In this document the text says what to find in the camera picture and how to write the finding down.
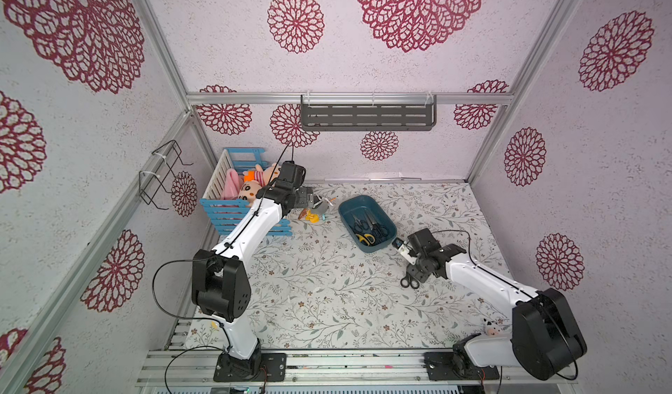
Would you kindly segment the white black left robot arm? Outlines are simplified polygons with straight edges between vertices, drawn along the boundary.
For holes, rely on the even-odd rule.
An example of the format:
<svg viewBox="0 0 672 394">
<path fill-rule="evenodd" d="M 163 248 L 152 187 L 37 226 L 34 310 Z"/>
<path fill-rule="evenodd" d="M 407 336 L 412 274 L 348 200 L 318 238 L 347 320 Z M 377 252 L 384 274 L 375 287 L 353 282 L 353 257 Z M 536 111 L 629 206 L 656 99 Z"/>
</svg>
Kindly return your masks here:
<svg viewBox="0 0 672 394">
<path fill-rule="evenodd" d="M 250 360 L 260 348 L 245 313 L 251 301 L 246 262 L 288 213 L 304 208 L 300 192 L 305 178 L 304 167 L 285 161 L 278 178 L 260 190 L 250 211 L 223 242 L 194 255 L 192 302 L 224 329 L 227 353 L 236 360 Z"/>
</svg>

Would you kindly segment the teal plastic storage box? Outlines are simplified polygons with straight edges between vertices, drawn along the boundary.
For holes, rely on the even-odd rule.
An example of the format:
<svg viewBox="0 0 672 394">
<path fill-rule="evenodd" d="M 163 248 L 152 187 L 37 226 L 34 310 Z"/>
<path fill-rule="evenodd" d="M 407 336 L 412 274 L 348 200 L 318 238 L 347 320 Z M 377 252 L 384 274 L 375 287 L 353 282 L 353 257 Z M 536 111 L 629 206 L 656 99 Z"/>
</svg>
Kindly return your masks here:
<svg viewBox="0 0 672 394">
<path fill-rule="evenodd" d="M 368 195 L 357 195 L 343 201 L 338 212 L 355 245 L 364 253 L 385 249 L 397 238 L 397 226 L 378 202 Z"/>
</svg>

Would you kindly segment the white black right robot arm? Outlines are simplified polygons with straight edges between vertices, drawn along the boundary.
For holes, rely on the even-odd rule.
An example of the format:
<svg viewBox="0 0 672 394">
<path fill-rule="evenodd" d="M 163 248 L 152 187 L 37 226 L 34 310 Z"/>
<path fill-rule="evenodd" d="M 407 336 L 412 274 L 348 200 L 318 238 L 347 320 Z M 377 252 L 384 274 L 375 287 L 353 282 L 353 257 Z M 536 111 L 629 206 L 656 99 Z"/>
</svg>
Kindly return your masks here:
<svg viewBox="0 0 672 394">
<path fill-rule="evenodd" d="M 507 332 L 472 334 L 457 341 L 447 354 L 425 355 L 430 379 L 501 378 L 506 367 L 524 369 L 547 381 L 577 368 L 587 352 L 585 338 L 565 296 L 556 289 L 538 290 L 508 278 L 476 261 L 470 248 L 443 245 L 424 228 L 393 247 L 407 261 L 400 284 L 417 289 L 428 278 L 462 285 L 510 321 Z"/>
</svg>

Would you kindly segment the small black scissors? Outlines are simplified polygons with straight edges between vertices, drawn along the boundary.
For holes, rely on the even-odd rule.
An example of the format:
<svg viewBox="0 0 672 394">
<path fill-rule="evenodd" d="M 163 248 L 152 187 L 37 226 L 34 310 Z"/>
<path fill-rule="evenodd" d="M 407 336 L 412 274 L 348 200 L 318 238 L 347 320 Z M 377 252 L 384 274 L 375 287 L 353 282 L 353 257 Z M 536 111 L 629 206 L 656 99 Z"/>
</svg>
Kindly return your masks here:
<svg viewBox="0 0 672 394">
<path fill-rule="evenodd" d="M 413 290 L 418 290 L 420 287 L 420 283 L 413 278 L 413 276 L 409 275 L 409 273 L 406 273 L 401 279 L 400 279 L 400 286 L 402 288 L 411 288 Z"/>
</svg>

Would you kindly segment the grey wall shelf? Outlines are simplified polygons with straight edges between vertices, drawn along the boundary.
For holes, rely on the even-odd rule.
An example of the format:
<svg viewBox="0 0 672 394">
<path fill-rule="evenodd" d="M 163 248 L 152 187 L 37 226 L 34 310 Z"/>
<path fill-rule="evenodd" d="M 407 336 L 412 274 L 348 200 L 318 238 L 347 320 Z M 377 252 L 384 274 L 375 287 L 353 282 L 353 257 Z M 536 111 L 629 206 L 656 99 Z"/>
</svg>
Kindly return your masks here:
<svg viewBox="0 0 672 394">
<path fill-rule="evenodd" d="M 311 104 L 301 97 L 304 131 L 431 131 L 437 124 L 437 98 L 422 103 Z"/>
</svg>

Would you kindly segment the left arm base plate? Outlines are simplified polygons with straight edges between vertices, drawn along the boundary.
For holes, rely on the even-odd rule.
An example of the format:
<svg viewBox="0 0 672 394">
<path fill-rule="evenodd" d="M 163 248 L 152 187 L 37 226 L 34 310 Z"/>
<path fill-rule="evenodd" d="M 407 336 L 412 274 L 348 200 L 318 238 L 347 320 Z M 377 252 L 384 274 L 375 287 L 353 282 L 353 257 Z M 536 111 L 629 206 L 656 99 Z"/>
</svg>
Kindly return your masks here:
<svg viewBox="0 0 672 394">
<path fill-rule="evenodd" d="M 287 355 L 265 353 L 257 346 L 249 359 L 234 358 L 222 353 L 218 357 L 213 381 L 215 383 L 276 383 L 285 381 Z"/>
</svg>

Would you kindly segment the blue white slatted toy crate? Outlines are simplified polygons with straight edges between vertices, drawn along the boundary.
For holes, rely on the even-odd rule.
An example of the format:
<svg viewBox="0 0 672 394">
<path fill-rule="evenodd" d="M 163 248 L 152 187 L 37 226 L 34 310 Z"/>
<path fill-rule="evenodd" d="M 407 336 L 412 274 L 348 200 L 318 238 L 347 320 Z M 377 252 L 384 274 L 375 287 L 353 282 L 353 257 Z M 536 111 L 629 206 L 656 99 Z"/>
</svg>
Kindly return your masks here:
<svg viewBox="0 0 672 394">
<path fill-rule="evenodd" d="M 208 182 L 208 186 L 201 198 L 201 206 L 210 219 L 215 229 L 221 236 L 227 236 L 250 211 L 245 201 L 238 198 L 233 201 L 222 199 L 222 191 L 225 185 L 225 174 L 229 168 L 238 171 L 241 177 L 252 170 L 255 165 L 266 169 L 271 166 L 262 159 L 262 148 L 225 148 L 219 157 L 215 171 Z"/>
</svg>

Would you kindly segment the yellow handled scissors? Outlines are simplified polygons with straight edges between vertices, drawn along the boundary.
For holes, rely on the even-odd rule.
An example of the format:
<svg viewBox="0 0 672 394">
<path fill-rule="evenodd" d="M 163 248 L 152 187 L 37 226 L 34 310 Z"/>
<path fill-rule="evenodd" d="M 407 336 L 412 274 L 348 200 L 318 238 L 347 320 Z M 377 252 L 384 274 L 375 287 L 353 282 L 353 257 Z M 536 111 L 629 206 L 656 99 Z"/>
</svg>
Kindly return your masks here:
<svg viewBox="0 0 672 394">
<path fill-rule="evenodd" d="M 376 244 L 376 238 L 369 234 L 369 233 L 355 233 L 355 237 L 359 241 L 359 243 L 365 245 L 365 246 L 373 246 Z"/>
</svg>

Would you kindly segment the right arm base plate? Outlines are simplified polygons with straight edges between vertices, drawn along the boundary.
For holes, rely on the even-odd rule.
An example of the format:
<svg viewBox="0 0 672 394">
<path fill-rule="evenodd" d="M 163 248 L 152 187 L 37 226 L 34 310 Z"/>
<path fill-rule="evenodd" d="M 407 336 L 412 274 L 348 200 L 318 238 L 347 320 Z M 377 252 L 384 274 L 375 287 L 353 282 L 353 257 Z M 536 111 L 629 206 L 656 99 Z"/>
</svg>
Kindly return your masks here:
<svg viewBox="0 0 672 394">
<path fill-rule="evenodd" d="M 451 351 L 429 351 L 423 354 L 423 363 L 430 381 L 479 381 L 498 379 L 501 375 L 496 367 L 477 367 L 469 359 L 466 351 L 468 341 L 476 338 L 472 334 L 453 345 Z"/>
</svg>

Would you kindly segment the pink fluffy plush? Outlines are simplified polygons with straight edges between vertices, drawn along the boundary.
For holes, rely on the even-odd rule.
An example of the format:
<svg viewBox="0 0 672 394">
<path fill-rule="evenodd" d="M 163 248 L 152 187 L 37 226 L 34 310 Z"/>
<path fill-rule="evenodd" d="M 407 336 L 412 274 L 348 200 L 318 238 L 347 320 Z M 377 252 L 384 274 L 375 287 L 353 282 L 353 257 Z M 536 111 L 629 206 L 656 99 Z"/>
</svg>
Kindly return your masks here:
<svg viewBox="0 0 672 394">
<path fill-rule="evenodd" d="M 243 185 L 243 177 L 234 168 L 229 168 L 225 174 L 225 185 L 222 191 L 222 199 L 233 201 L 239 197 Z"/>
</svg>

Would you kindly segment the front pink pig plush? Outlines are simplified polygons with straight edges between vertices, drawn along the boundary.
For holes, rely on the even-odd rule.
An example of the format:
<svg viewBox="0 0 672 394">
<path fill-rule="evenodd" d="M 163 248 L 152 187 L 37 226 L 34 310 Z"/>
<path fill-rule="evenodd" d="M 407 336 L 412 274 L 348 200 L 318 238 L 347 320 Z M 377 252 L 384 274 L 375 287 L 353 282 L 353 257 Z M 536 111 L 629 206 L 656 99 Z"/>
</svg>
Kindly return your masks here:
<svg viewBox="0 0 672 394">
<path fill-rule="evenodd" d="M 238 194 L 238 199 L 245 201 L 248 207 L 251 207 L 257 199 L 257 194 L 264 188 L 264 186 L 256 181 L 249 180 L 243 182 Z"/>
</svg>

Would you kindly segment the small cow figurine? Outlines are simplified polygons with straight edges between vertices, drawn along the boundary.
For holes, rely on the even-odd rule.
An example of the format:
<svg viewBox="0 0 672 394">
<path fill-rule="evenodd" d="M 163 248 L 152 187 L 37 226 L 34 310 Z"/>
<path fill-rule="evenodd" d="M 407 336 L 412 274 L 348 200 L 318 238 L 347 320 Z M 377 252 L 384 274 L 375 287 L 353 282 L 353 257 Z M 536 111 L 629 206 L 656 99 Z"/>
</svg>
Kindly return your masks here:
<svg viewBox="0 0 672 394">
<path fill-rule="evenodd" d="M 498 336 L 501 333 L 499 323 L 496 320 L 484 320 L 484 331 L 488 336 Z"/>
</svg>

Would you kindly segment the rear pink pig plush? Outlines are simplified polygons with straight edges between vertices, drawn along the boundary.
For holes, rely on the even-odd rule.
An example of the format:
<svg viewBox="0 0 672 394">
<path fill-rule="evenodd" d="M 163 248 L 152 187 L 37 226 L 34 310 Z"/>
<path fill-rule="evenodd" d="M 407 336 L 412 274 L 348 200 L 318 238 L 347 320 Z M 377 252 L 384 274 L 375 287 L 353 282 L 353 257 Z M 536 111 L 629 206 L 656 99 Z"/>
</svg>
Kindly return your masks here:
<svg viewBox="0 0 672 394">
<path fill-rule="evenodd" d="M 277 163 L 268 166 L 266 169 L 263 169 L 260 165 L 255 165 L 252 170 L 248 170 L 243 174 L 243 182 L 255 181 L 263 187 L 278 177 L 280 172 L 281 167 Z"/>
</svg>

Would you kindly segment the pink pig plush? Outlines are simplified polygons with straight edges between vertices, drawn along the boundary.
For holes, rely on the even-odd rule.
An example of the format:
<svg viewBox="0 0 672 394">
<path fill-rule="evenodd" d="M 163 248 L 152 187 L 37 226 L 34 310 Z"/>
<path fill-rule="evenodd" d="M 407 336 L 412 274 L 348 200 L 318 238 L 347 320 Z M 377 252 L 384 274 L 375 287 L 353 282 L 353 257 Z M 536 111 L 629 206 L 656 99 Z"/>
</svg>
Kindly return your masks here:
<svg viewBox="0 0 672 394">
<path fill-rule="evenodd" d="M 266 169 L 263 169 L 260 165 L 255 165 L 252 170 L 248 170 L 243 174 L 243 182 L 255 181 L 263 187 L 278 177 L 280 172 L 281 167 L 277 163 L 268 166 Z"/>
<path fill-rule="evenodd" d="M 243 182 L 238 194 L 238 199 L 245 201 L 248 207 L 251 207 L 257 199 L 257 194 L 264 188 L 264 186 L 256 181 L 249 180 Z"/>
</svg>

